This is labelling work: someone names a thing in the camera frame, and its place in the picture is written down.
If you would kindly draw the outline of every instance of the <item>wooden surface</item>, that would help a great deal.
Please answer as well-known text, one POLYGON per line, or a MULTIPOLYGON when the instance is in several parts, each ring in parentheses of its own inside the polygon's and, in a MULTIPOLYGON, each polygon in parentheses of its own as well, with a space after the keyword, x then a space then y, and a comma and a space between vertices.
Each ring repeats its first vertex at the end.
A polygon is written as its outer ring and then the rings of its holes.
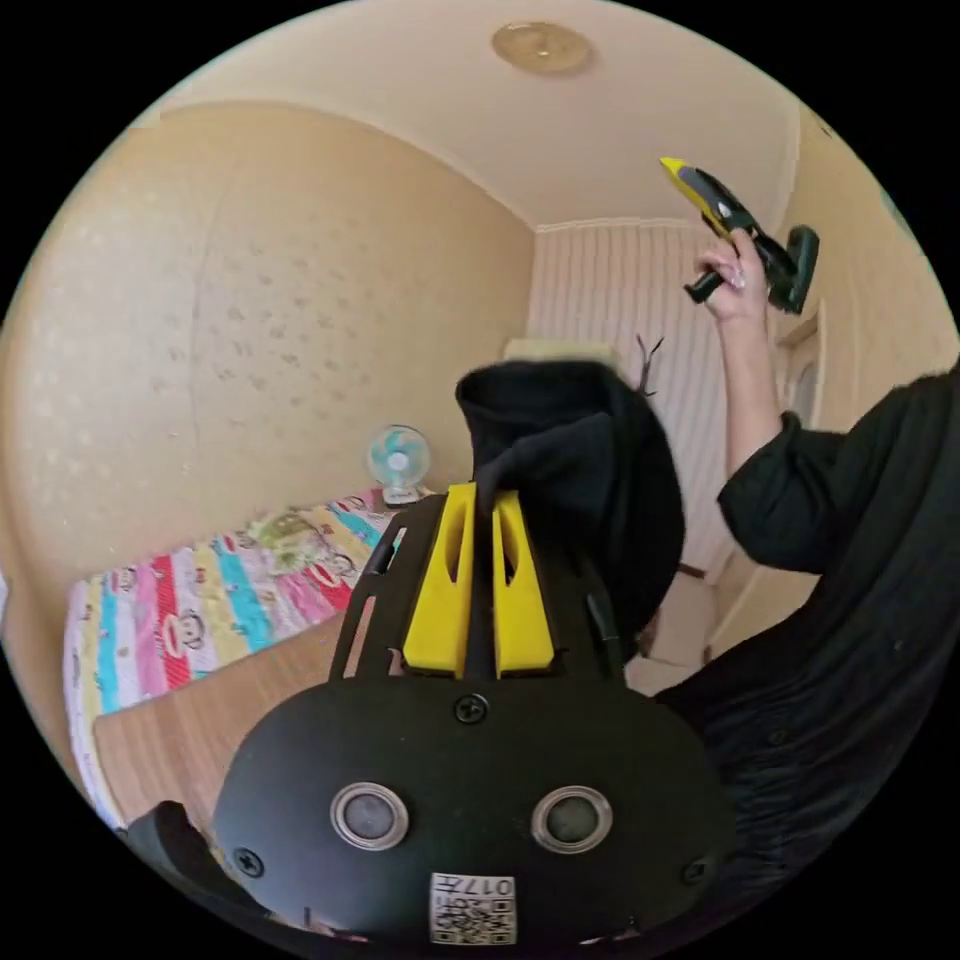
POLYGON ((341 623, 338 616, 173 693, 99 717, 94 740, 124 819, 175 800, 210 836, 240 742, 283 700, 326 681, 341 623))

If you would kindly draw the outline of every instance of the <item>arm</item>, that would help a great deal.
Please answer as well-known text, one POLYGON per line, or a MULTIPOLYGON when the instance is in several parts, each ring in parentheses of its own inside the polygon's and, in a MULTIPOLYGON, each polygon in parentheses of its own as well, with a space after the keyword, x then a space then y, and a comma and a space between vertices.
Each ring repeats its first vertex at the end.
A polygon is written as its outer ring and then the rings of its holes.
POLYGON ((746 234, 736 253, 701 267, 727 282, 707 301, 717 320, 727 394, 727 476, 719 503, 731 534, 757 563, 820 574, 869 502, 904 406, 894 391, 849 435, 801 429, 781 416, 766 333, 763 266, 746 234))
POLYGON ((776 438, 783 424, 773 361, 765 329, 722 324, 719 328, 727 392, 727 477, 776 438))

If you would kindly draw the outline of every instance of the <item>electric fan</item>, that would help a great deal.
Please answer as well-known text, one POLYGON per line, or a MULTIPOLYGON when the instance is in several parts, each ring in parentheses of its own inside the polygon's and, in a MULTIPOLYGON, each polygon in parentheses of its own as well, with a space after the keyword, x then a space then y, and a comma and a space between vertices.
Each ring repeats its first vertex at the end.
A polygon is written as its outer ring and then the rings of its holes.
POLYGON ((385 427, 367 449, 367 469, 383 487, 389 507, 420 499, 420 481, 430 469, 430 449, 422 433, 395 424, 385 427))

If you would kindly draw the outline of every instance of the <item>bed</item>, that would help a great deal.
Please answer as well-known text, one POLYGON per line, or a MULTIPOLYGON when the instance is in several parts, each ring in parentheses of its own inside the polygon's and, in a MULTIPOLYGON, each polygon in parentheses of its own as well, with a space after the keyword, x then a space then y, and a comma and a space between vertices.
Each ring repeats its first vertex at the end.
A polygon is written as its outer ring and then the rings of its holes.
POLYGON ((103 820, 123 826, 97 757, 96 719, 336 616, 389 522, 379 491, 368 490, 263 516, 74 585, 65 697, 73 752, 103 820))

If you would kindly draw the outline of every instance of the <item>label sticker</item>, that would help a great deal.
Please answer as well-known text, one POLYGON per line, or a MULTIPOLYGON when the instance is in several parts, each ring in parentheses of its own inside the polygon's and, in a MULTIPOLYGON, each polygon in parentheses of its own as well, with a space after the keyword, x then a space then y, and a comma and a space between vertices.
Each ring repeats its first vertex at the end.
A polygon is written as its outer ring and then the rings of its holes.
POLYGON ((462 946, 517 942, 513 877, 435 873, 430 878, 430 940, 462 946))

